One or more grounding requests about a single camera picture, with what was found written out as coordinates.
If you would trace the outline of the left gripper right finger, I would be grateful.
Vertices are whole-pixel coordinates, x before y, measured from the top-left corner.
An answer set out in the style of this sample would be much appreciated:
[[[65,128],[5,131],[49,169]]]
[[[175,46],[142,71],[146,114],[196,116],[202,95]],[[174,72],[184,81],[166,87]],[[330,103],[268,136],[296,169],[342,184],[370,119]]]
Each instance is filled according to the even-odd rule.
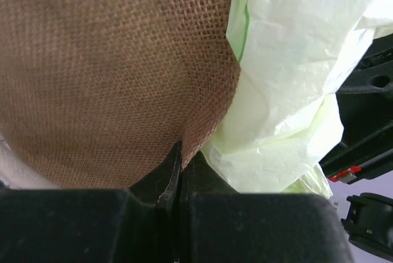
[[[197,154],[182,174],[181,262],[352,262],[330,202],[316,194],[240,194]]]

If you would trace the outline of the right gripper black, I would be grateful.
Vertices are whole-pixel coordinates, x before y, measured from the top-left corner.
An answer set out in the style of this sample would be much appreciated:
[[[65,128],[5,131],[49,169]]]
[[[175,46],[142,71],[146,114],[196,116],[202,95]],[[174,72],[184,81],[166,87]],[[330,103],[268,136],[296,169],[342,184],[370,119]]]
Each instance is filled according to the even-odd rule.
[[[330,181],[353,184],[392,171],[392,36],[375,39],[337,91],[341,141],[321,160]]]

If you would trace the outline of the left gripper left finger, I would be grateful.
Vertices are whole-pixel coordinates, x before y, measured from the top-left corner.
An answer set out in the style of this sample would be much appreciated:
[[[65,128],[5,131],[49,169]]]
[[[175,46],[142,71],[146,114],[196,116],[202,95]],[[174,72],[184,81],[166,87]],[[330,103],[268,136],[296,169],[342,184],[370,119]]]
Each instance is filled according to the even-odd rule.
[[[181,144],[126,189],[1,191],[2,262],[174,262]]]

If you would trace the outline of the green avocado print plastic bag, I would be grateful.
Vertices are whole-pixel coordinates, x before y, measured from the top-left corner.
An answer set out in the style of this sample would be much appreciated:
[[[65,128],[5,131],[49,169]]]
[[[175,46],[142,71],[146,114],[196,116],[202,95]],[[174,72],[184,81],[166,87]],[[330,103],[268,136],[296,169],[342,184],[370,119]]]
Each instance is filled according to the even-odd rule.
[[[240,193],[331,197],[319,163],[343,135],[336,93],[390,33],[392,0],[232,0],[241,72],[207,163]]]

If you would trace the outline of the brown jute tote bag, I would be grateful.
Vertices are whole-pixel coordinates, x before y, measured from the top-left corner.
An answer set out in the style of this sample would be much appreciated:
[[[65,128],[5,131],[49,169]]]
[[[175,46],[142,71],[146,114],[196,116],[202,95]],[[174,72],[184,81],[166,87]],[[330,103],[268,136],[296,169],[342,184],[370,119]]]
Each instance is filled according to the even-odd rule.
[[[1,180],[122,188],[230,107],[231,0],[1,0]]]

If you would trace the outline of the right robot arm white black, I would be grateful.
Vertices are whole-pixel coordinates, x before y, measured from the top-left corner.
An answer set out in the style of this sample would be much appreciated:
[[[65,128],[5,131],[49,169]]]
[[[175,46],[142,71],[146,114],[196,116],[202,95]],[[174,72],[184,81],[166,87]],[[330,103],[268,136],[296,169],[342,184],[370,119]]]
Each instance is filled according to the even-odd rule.
[[[321,160],[333,183],[353,185],[392,172],[392,35],[372,42],[355,70],[337,91],[344,132]],[[361,193],[346,198],[341,223],[349,242],[392,260],[392,197]]]

